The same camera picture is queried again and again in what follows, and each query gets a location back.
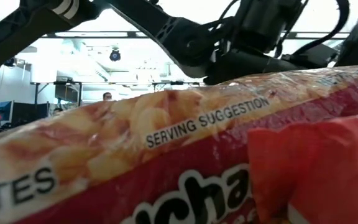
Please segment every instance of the chip bag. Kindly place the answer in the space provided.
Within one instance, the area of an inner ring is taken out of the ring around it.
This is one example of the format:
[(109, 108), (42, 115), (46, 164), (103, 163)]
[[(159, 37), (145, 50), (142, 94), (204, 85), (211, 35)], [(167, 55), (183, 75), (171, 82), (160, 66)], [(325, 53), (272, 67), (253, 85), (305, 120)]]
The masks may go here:
[(68, 110), (0, 134), (0, 223), (257, 223), (247, 131), (353, 113), (358, 67)]
[(292, 224), (358, 223), (358, 116), (255, 129), (248, 151), (257, 213)]

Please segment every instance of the red chip bag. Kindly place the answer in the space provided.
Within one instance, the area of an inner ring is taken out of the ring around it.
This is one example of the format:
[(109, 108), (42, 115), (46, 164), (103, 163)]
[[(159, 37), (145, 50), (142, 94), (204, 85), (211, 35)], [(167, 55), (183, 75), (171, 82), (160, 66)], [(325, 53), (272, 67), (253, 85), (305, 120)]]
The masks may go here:
[(294, 224), (358, 223), (358, 117), (255, 129), (248, 146), (262, 222), (289, 203)]

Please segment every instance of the serving suggestion text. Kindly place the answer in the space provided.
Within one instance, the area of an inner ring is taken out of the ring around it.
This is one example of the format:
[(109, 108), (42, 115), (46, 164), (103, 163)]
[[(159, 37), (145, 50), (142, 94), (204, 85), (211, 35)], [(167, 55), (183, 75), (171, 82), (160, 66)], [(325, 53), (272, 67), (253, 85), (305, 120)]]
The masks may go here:
[(198, 116), (197, 119), (188, 119), (179, 124), (160, 129), (152, 134), (146, 135), (147, 146), (152, 149), (166, 144), (172, 140), (180, 139), (190, 133), (197, 131), (199, 128), (206, 128), (234, 119), (251, 111), (266, 108), (270, 103), (266, 98), (254, 98), (233, 105), (225, 106), (221, 109), (210, 111)]

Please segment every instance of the metal frame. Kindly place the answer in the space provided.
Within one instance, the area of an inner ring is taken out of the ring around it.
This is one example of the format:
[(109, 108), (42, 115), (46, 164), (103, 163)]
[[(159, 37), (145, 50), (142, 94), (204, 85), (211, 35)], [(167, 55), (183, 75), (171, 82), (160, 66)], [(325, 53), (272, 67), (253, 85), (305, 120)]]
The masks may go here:
[[(286, 40), (315, 40), (324, 37), (329, 32), (290, 32)], [(331, 40), (344, 40), (349, 32), (340, 32)], [(45, 34), (43, 39), (149, 39), (141, 31), (66, 31)]]
[[(31, 85), (35, 85), (35, 97), (34, 97), (34, 105), (35, 108), (37, 108), (38, 105), (38, 94), (42, 92), (49, 84), (51, 85), (71, 85), (75, 90), (78, 92), (78, 106), (81, 106), (81, 100), (82, 100), (82, 82), (63, 82), (63, 81), (56, 81), (56, 82), (47, 82), (47, 83), (38, 83), (38, 82), (31, 82)], [(76, 89), (73, 85), (79, 85), (80, 88)]]
[(166, 85), (188, 85), (188, 86), (193, 86), (193, 85), (196, 85), (198, 87), (200, 87), (201, 85), (203, 85), (202, 83), (200, 82), (182, 82), (182, 81), (175, 81), (175, 82), (152, 82), (151, 85), (153, 85), (154, 87), (154, 92), (156, 91), (161, 91), (163, 90), (163, 88), (166, 86)]

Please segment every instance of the computer monitor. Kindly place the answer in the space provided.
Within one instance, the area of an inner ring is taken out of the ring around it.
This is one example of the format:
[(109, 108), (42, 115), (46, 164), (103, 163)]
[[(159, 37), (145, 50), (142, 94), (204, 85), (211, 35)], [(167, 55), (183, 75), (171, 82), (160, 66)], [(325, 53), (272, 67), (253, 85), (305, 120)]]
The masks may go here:
[(11, 110), (12, 102), (0, 102), (0, 115), (2, 116), (1, 121), (10, 121), (11, 120)]

